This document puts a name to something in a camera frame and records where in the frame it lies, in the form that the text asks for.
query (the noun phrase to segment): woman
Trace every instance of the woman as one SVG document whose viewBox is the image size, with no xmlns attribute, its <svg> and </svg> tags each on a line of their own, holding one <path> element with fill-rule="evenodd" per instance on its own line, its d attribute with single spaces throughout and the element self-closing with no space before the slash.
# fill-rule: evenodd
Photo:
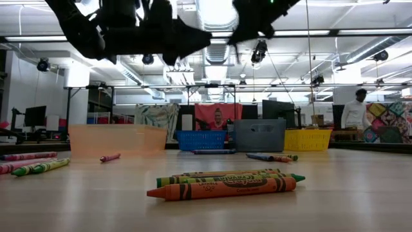
<svg viewBox="0 0 412 232">
<path fill-rule="evenodd" d="M 223 120 L 223 114 L 219 108 L 214 111 L 214 121 L 209 123 L 211 130 L 223 130 L 227 127 L 226 121 Z"/>
</svg>

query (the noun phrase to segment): table surface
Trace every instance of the table surface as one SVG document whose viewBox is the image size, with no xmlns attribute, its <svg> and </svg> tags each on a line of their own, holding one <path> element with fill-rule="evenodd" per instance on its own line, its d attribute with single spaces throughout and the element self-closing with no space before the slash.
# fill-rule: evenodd
<svg viewBox="0 0 412 232">
<path fill-rule="evenodd" d="M 412 231 L 412 157 L 328 150 L 291 164 L 166 151 L 101 164 L 75 159 L 39 175 L 0 176 L 1 231 Z M 60 153 L 67 157 L 69 153 Z M 280 168 L 293 192 L 164 202 L 155 178 L 188 171 Z"/>
</svg>

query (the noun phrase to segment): colorful quilt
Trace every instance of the colorful quilt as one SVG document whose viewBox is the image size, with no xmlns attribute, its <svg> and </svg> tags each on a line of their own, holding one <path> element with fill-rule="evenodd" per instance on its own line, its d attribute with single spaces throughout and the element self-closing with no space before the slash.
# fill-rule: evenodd
<svg viewBox="0 0 412 232">
<path fill-rule="evenodd" d="M 372 125 L 364 132 L 365 142 L 411 143 L 412 103 L 371 103 L 366 108 L 366 116 Z"/>
<path fill-rule="evenodd" d="M 156 126 L 167 129 L 167 142 L 173 141 L 179 114 L 178 104 L 136 106 L 135 124 Z"/>
</svg>

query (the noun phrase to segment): gray plastic bin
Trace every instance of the gray plastic bin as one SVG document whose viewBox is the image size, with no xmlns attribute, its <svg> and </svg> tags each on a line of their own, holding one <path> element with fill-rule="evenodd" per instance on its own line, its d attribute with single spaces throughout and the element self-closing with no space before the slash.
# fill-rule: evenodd
<svg viewBox="0 0 412 232">
<path fill-rule="evenodd" d="M 286 120 L 245 119 L 234 122 L 236 151 L 280 152 L 285 147 Z"/>
</svg>

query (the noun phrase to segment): white shirt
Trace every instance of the white shirt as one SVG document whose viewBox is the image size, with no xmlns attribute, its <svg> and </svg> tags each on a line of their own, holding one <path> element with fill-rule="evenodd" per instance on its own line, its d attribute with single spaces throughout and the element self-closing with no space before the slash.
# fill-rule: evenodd
<svg viewBox="0 0 412 232">
<path fill-rule="evenodd" d="M 353 100 L 345 104 L 342 113 L 342 128 L 356 126 L 358 128 L 367 128 L 371 123 L 366 117 L 366 105 L 358 100 Z"/>
</svg>

